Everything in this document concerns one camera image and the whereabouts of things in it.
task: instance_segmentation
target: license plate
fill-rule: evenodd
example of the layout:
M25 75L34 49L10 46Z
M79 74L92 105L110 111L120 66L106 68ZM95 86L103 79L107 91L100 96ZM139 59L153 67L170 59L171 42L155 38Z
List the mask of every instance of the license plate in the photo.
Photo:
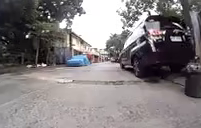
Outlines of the license plate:
M180 36L170 36L172 42L182 42L182 37Z

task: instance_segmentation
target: road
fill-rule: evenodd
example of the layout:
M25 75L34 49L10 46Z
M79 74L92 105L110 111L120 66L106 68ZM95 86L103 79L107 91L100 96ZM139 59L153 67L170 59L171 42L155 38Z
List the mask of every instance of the road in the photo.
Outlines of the road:
M0 128L201 128L201 99L118 64L0 75Z

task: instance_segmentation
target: house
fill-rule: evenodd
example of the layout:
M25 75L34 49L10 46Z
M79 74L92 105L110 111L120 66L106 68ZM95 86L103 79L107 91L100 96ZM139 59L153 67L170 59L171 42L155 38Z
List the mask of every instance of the house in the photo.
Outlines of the house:
M100 53L100 61L101 62L108 61L109 54L105 49L99 49L99 53Z
M97 48L91 48L92 63L98 63L100 61L100 53Z
M75 32L61 30L64 41L55 41L55 55L57 64L65 64L68 59L75 55L90 54L91 45Z

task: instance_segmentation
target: car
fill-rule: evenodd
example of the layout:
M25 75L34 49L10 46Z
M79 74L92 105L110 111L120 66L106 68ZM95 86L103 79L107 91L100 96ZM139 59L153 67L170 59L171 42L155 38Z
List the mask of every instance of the car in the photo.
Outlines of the car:
M80 67L88 65L90 65L90 61L88 60L86 55L76 55L67 61L68 67Z
M193 58L194 47L185 23L161 15L142 16L119 56L120 67L132 66L137 77L164 66L180 72Z

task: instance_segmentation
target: blue tarp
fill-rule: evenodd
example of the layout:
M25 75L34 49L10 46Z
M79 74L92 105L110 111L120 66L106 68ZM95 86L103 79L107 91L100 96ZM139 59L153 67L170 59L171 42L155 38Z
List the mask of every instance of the blue tarp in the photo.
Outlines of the blue tarp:
M70 60L67 61L67 66L69 67L80 67L88 65L90 65L90 61L86 55L73 56Z

